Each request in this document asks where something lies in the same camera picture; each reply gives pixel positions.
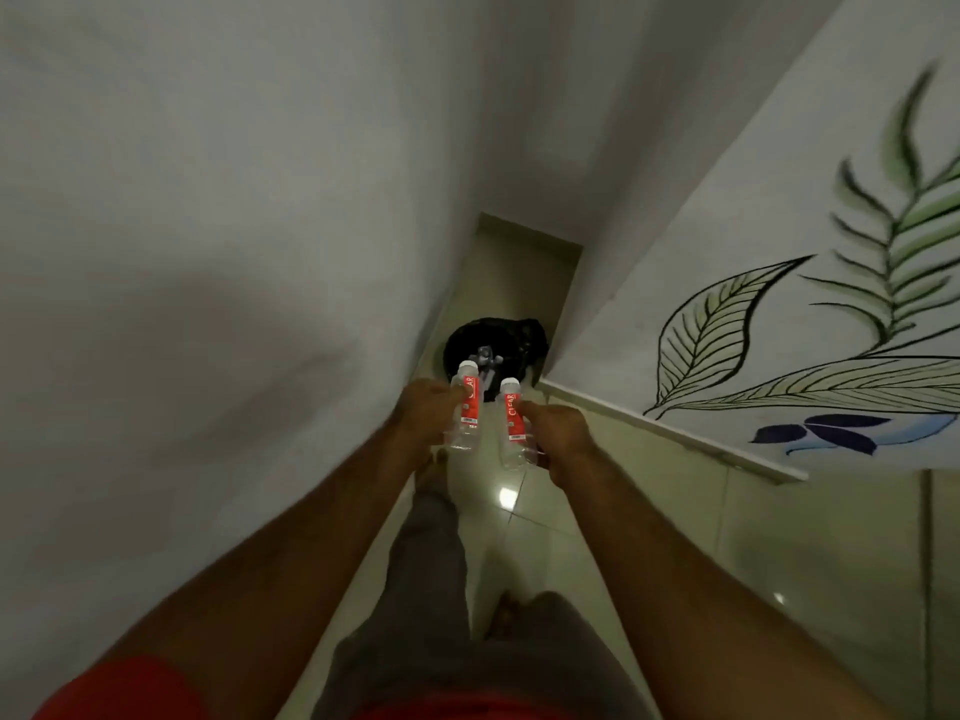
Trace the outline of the person's right foot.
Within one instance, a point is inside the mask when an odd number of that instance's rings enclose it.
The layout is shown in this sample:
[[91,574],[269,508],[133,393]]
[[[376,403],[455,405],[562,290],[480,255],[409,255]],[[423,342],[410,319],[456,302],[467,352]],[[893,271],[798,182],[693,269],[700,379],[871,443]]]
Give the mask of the person's right foot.
[[490,615],[483,641],[506,639],[511,633],[514,622],[525,608],[526,604],[510,590],[501,592]]

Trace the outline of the person's right hand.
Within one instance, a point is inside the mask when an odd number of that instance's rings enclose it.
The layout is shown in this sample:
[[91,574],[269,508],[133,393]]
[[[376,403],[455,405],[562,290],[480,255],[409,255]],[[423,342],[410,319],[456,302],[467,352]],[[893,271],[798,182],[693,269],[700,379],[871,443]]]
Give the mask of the person's right hand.
[[578,491],[588,483],[602,462],[603,454],[594,440],[586,418],[575,408],[548,406],[546,423],[530,424],[538,452],[537,464],[564,492]]

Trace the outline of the person's left hand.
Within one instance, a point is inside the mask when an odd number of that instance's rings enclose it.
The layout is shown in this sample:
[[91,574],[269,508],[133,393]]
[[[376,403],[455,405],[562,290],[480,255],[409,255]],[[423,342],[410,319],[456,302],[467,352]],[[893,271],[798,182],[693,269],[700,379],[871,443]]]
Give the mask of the person's left hand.
[[443,443],[453,422],[456,406],[442,403],[440,385],[447,382],[418,378],[403,387],[391,415],[390,422],[406,436],[412,445],[432,448]]

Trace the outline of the grey trousers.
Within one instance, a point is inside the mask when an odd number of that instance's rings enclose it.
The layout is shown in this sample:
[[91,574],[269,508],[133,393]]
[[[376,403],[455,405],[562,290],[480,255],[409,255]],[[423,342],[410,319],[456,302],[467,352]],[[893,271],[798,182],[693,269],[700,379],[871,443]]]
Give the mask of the grey trousers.
[[358,720],[402,701],[521,702],[573,720],[654,720],[590,623],[559,593],[504,633],[472,638],[459,513],[442,488],[414,493],[371,615],[337,646],[311,720]]

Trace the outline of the person's left foot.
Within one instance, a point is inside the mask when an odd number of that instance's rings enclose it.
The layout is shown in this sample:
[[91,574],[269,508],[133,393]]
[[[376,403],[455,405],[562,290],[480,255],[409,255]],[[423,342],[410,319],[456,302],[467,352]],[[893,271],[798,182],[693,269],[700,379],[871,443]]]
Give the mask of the person's left foot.
[[449,452],[440,447],[414,472],[414,490],[449,496]]

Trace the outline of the person's right forearm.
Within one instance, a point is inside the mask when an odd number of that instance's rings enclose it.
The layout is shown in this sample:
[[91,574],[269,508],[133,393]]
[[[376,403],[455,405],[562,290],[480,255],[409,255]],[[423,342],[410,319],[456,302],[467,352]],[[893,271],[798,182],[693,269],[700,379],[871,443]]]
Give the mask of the person's right forearm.
[[895,720],[598,449],[551,457],[664,720]]

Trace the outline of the person's left forearm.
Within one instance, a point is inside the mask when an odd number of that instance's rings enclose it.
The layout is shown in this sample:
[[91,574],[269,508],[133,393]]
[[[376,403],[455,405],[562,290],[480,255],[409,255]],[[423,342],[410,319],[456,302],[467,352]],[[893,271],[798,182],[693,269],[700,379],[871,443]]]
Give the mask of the person's left forearm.
[[319,485],[129,629],[98,666],[147,657],[211,720],[274,720],[436,437],[383,426]]

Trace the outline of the red shirt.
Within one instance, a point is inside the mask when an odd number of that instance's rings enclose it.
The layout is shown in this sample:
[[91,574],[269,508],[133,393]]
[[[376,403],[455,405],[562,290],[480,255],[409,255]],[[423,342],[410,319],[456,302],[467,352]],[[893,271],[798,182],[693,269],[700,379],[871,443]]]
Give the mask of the red shirt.
[[[213,720],[198,691],[163,660],[98,664],[67,682],[31,720]],[[375,703],[346,720],[573,720],[548,706],[488,694],[427,695]]]

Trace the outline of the clear bottle with red label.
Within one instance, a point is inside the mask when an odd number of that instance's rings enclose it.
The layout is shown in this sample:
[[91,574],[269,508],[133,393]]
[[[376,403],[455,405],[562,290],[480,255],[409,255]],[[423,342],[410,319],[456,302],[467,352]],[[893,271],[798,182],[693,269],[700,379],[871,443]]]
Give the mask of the clear bottle with red label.
[[463,399],[454,413],[447,444],[460,451],[473,451],[481,441],[481,382],[474,360],[460,362],[451,380],[452,386],[464,389]]
[[535,466],[539,459],[536,441],[518,407],[521,400],[521,382],[516,377],[503,378],[496,399],[498,451],[503,468],[513,472]]

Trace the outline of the person's foot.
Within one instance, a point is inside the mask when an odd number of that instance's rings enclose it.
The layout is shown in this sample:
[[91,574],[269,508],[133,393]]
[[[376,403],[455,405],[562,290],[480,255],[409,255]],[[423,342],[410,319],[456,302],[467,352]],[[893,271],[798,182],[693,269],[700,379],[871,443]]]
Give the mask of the person's foot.
[[490,615],[483,641],[506,639],[511,633],[514,622],[525,608],[526,604],[510,590],[501,592]]
[[414,472],[414,490],[449,496],[449,452],[440,447]]

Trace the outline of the black bin with bag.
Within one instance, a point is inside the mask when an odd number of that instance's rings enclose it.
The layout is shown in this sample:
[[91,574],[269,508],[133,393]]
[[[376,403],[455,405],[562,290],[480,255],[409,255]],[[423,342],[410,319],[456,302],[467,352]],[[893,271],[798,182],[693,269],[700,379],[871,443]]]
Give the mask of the black bin with bag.
[[495,377],[488,384],[480,380],[484,401],[494,402],[503,378],[515,377],[522,382],[527,370],[546,358],[548,340],[544,326],[534,318],[474,319],[457,328],[443,346],[441,362],[447,379],[453,378],[462,361],[471,360],[476,350],[484,346],[503,356]]

